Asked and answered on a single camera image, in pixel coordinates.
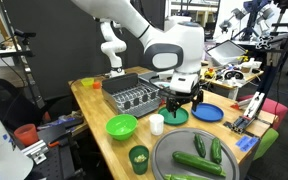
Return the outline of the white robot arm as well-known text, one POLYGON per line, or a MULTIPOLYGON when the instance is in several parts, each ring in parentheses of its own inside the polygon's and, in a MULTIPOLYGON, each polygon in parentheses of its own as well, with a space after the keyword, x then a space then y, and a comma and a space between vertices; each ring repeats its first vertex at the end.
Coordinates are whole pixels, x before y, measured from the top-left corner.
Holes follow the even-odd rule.
POLYGON ((173 70, 166 108, 176 111, 192 102, 196 109, 202 96, 198 85, 204 48, 204 29, 197 23, 182 21, 168 31, 153 27, 130 3, 130 0, 71 0, 97 19, 120 23, 143 45, 142 64, 152 71, 173 70))

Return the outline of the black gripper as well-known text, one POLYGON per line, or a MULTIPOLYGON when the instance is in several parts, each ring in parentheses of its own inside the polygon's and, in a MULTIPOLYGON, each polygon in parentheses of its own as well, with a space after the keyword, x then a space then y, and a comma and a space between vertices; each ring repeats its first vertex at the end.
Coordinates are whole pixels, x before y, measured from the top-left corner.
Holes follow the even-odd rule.
POLYGON ((169 87, 164 89, 166 93, 166 106, 171 108, 171 114, 176 118, 176 111, 183 104, 192 103, 192 110, 195 111, 197 106, 203 101, 204 92, 195 85, 191 93, 182 93, 171 90, 169 87))

